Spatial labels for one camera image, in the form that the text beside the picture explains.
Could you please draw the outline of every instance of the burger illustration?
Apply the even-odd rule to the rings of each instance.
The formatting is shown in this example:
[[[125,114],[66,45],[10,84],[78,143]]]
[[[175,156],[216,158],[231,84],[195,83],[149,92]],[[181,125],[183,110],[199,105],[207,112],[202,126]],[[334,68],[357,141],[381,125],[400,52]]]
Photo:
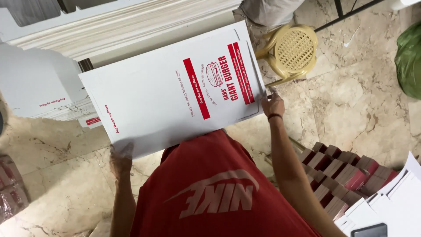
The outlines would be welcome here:
[[[211,62],[206,66],[206,75],[212,86],[217,87],[224,84],[221,69],[219,69],[219,65],[216,62]]]

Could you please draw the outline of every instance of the green plastic bag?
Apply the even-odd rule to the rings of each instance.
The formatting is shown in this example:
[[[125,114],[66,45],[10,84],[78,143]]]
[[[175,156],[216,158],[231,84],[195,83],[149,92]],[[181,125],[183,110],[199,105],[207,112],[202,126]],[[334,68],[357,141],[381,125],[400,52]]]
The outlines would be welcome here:
[[[421,100],[421,22],[397,39],[395,64],[400,88],[407,96]]]

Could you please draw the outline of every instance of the marble floor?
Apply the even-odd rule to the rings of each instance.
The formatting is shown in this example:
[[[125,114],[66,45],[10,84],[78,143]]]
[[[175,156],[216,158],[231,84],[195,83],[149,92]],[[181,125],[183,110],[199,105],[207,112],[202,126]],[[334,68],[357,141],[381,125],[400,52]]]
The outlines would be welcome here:
[[[342,4],[348,11],[353,1]],[[385,3],[318,32],[313,71],[277,86],[285,101],[288,134],[306,147],[317,141],[334,144],[388,167],[402,165],[408,151],[421,154],[421,101],[402,93],[394,64],[396,38],[419,17],[421,5],[390,11]],[[235,18],[242,20],[240,11]],[[306,0],[294,20],[317,27],[334,18],[332,0]],[[261,35],[268,29],[249,22],[249,30],[255,48],[263,47]],[[265,83],[276,80],[266,62],[258,63]],[[0,237],[72,236],[111,215],[115,185],[102,127],[15,117],[4,100],[0,110],[6,115],[0,151],[16,162],[31,199],[28,208],[0,225]],[[257,116],[226,129],[271,176],[272,168],[264,161],[270,155],[266,118]],[[161,154],[133,163],[135,197]]]

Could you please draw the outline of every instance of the red shirt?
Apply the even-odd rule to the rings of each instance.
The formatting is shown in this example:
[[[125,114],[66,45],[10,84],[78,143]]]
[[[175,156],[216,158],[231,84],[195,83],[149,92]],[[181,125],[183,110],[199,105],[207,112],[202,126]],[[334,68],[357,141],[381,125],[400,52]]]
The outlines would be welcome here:
[[[131,236],[320,236],[223,130],[166,150]]]

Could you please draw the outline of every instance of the wrist bracelet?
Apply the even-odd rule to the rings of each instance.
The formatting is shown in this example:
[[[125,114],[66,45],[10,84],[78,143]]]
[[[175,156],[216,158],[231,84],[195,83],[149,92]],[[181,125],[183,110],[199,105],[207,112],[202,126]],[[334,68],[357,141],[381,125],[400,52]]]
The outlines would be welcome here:
[[[272,117],[280,117],[282,120],[284,120],[280,114],[271,113],[267,116],[267,121],[269,121],[269,119],[271,119]]]

